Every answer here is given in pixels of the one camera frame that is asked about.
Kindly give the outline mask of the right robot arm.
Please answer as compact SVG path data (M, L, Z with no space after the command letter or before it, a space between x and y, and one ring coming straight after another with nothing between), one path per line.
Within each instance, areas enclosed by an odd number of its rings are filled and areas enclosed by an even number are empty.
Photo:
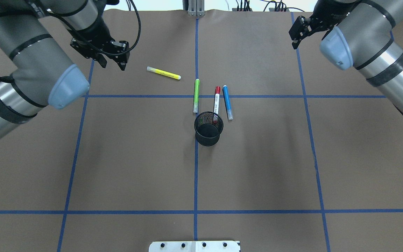
M403 0L319 0L289 30L292 47L325 31L319 49L341 70L354 67L403 115L403 48L390 36L403 21Z

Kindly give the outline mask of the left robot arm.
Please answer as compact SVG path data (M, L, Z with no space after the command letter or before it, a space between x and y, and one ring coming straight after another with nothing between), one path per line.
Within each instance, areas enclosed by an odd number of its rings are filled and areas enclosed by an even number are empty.
M80 68L40 23L52 16L72 36L70 46L84 58L125 70L127 41L111 37L103 20L106 5L118 0L0 0L0 49L16 66L0 76L0 139L48 105L60 110L90 88Z

